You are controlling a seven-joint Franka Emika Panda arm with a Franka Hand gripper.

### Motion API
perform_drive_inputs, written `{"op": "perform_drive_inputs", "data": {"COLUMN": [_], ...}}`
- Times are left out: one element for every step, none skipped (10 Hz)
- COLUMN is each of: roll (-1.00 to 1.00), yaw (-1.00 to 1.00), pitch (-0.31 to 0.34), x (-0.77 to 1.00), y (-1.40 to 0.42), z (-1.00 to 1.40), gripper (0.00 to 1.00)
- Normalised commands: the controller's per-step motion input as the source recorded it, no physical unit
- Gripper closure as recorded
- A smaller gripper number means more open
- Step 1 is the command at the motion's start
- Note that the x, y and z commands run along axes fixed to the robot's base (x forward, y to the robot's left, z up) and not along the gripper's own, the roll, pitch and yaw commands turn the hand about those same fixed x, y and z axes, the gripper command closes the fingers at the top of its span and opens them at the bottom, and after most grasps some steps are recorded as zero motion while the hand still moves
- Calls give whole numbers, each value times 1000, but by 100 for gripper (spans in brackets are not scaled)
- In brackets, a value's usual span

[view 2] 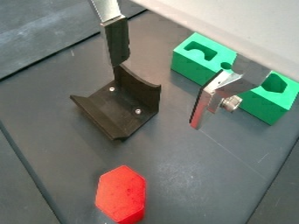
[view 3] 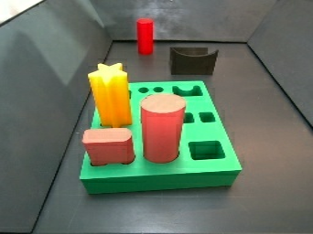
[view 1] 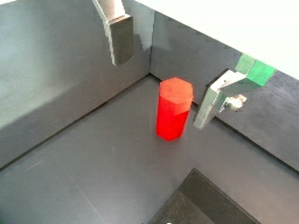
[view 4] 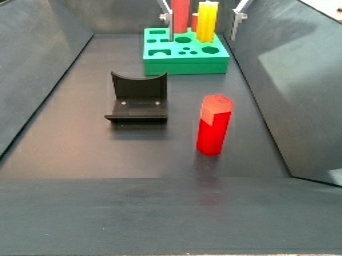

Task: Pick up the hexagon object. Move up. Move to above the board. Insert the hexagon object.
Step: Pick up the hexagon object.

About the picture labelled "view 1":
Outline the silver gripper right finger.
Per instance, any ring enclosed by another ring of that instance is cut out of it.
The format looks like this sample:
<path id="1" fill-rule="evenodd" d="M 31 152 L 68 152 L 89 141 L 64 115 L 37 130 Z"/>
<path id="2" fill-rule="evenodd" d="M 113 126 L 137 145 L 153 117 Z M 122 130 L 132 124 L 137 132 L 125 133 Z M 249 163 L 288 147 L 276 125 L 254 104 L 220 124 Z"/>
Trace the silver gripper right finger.
<path id="1" fill-rule="evenodd" d="M 242 94 L 256 88 L 258 85 L 242 73 L 225 70 L 206 86 L 193 125 L 201 130 L 224 109 L 237 112 L 246 101 Z"/>

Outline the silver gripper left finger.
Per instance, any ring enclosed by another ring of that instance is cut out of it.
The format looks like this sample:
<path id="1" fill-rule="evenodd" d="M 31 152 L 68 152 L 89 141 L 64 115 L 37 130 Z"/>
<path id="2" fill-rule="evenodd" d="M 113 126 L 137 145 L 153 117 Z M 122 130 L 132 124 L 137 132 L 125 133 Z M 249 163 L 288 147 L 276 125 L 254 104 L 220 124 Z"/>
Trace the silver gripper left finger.
<path id="1" fill-rule="evenodd" d="M 102 20 L 112 64 L 120 66 L 133 56 L 133 18 L 126 14 L 121 0 L 92 2 Z"/>

